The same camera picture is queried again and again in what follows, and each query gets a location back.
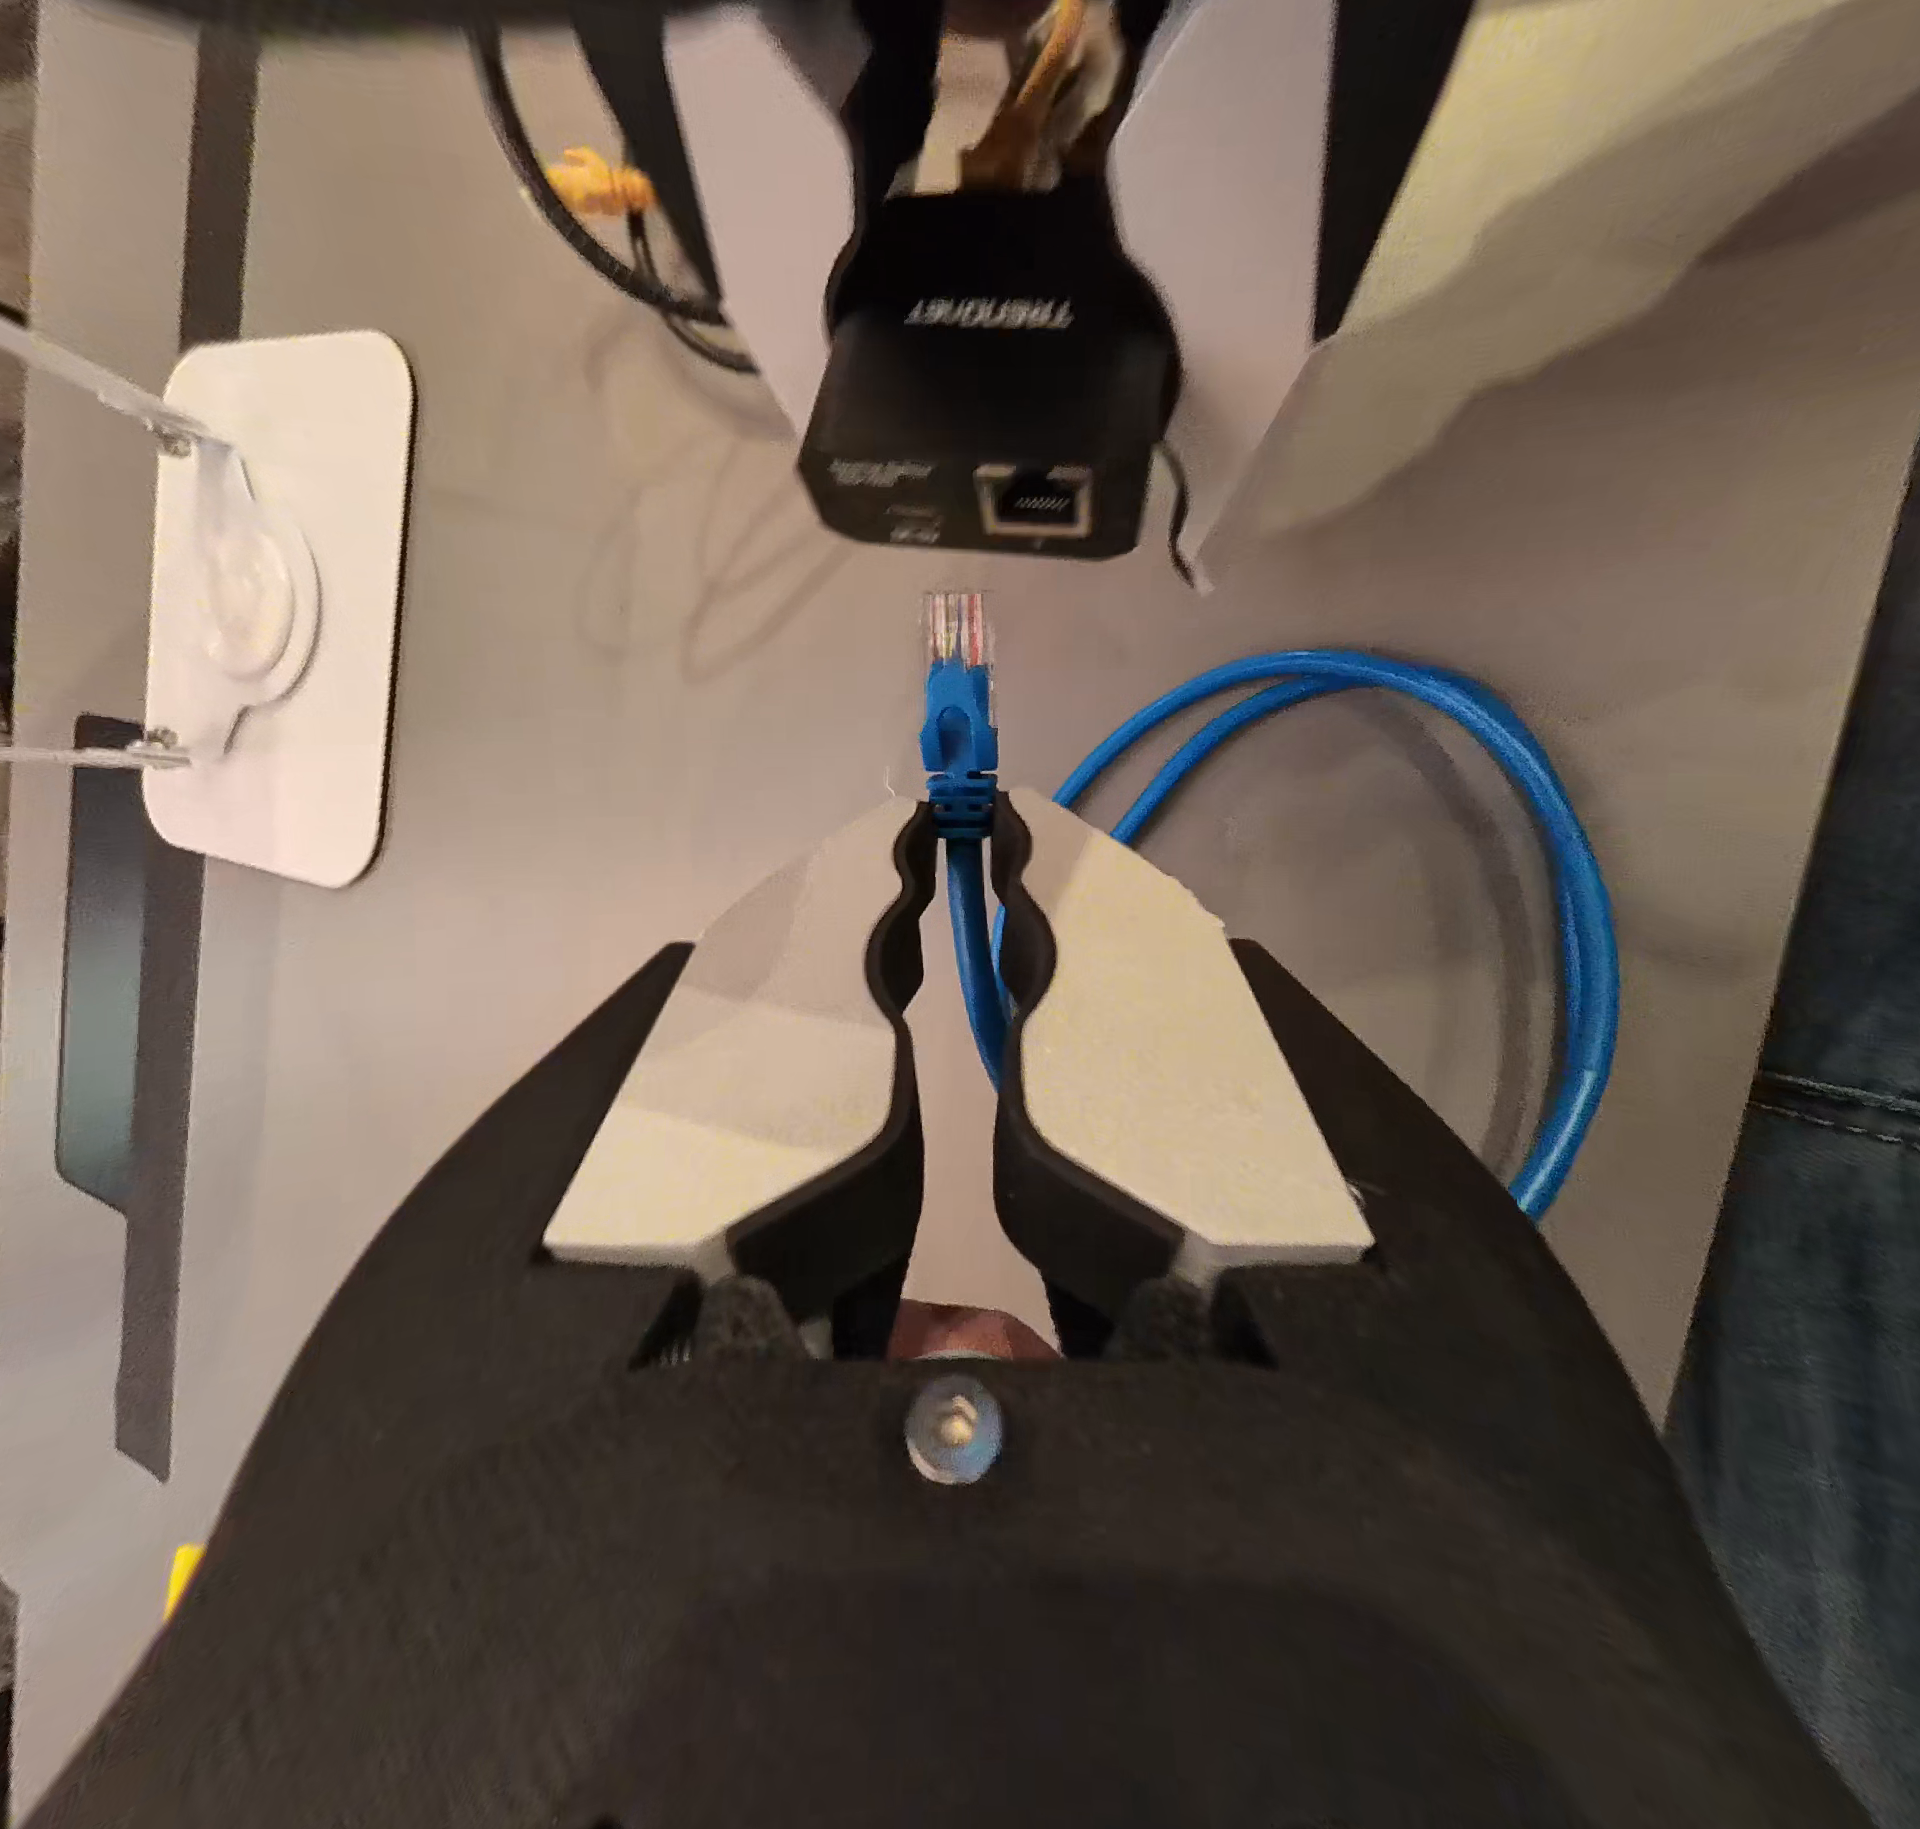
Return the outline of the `black network switch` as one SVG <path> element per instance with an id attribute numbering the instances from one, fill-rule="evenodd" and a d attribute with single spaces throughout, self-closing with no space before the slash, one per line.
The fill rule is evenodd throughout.
<path id="1" fill-rule="evenodd" d="M 1080 563 L 1136 548 L 1182 362 L 1103 178 L 887 199 L 832 285 L 799 453 L 832 532 Z"/>

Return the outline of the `black tape strip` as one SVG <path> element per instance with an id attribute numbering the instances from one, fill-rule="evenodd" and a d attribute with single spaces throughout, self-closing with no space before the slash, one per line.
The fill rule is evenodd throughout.
<path id="1" fill-rule="evenodd" d="M 197 49 L 179 348 L 243 325 L 260 47 L 207 26 Z M 174 1462 L 187 1150 L 200 993 L 204 856 L 149 831 L 142 861 L 133 1192 L 127 1207 L 115 1445 L 167 1481 Z"/>

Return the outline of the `clear acrylic stand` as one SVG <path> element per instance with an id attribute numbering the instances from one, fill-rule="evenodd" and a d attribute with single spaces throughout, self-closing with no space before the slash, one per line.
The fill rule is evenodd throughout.
<path id="1" fill-rule="evenodd" d="M 36 747 L 5 738 L 3 760 L 69 768 L 187 770 L 225 759 L 245 717 L 285 701 L 302 681 L 323 629 L 323 583 L 301 528 L 257 497 L 234 443 L 127 377 L 36 333 L 3 311 L 5 350 L 27 371 L 59 377 L 141 424 L 156 450 L 190 467 L 184 527 L 187 595 L 200 609 L 194 727 L 188 736 L 151 724 L 123 749 Z"/>

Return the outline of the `person's blue jeans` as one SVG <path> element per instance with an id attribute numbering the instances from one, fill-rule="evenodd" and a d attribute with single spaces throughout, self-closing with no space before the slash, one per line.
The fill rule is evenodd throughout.
<path id="1" fill-rule="evenodd" d="M 1876 1825 L 1918 1823 L 1918 476 L 1696 1296 L 1669 1446 Z"/>

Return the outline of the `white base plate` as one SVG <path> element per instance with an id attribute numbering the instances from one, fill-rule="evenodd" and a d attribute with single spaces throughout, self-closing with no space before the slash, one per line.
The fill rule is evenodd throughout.
<path id="1" fill-rule="evenodd" d="M 209 768 L 149 770 L 144 808 L 170 845 L 341 891 L 383 845 L 401 666 L 416 382 L 395 338 L 337 331 L 187 350 L 162 401 L 234 443 L 253 491 L 301 528 L 320 632 L 298 687 L 243 719 Z M 190 467 L 156 467 L 144 723 L 194 727 L 200 609 L 187 595 Z"/>

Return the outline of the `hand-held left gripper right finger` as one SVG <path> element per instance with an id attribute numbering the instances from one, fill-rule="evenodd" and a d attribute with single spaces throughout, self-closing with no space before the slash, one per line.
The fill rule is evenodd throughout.
<path id="1" fill-rule="evenodd" d="M 1376 1237 L 1225 922 L 1043 792 L 1001 799 L 990 875 L 1011 1001 L 992 1134 L 1002 1232 L 1064 1353 L 1134 1296 L 1346 1268 Z"/>

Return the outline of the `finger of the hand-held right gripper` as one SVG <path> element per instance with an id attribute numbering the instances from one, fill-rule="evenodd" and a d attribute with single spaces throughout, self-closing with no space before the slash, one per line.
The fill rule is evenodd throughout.
<path id="1" fill-rule="evenodd" d="M 851 16 L 672 16 L 664 66 L 720 302 L 794 435 L 828 365 L 826 293 L 852 238 Z"/>
<path id="2" fill-rule="evenodd" d="M 1117 222 L 1177 338 L 1173 557 L 1206 541 L 1317 347 L 1339 0 L 1170 0 L 1117 127 Z"/>

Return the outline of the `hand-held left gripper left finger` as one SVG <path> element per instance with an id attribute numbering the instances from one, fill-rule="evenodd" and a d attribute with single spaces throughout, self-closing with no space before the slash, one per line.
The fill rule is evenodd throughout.
<path id="1" fill-rule="evenodd" d="M 887 1353 L 922 1217 L 920 987 L 922 804 L 892 799 L 691 946 L 543 1253 L 755 1279 L 824 1353 Z"/>

